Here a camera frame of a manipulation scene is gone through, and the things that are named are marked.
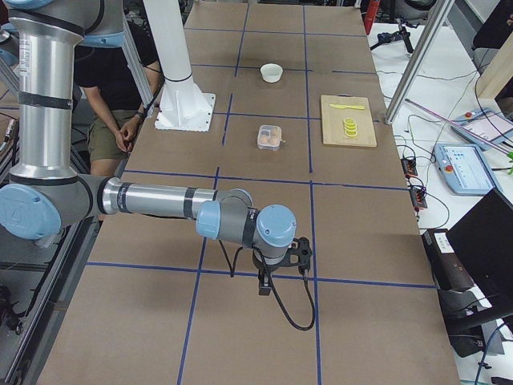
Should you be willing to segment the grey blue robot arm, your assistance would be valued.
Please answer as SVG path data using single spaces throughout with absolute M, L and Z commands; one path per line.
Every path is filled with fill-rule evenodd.
M 309 268 L 308 242 L 283 205 L 255 209 L 243 189 L 131 184 L 77 173 L 70 164 L 75 48 L 120 47 L 127 29 L 120 1 L 9 1 L 19 34 L 19 159 L 1 190 L 1 223 L 39 239 L 99 214 L 141 213 L 192 220 L 202 237 L 252 250 L 259 292 L 274 290 L 273 272 Z

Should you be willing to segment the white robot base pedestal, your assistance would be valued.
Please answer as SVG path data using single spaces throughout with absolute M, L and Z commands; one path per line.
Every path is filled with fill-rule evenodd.
M 193 78 L 179 3 L 147 0 L 143 4 L 164 77 L 156 128 L 208 131 L 216 96 L 203 93 Z

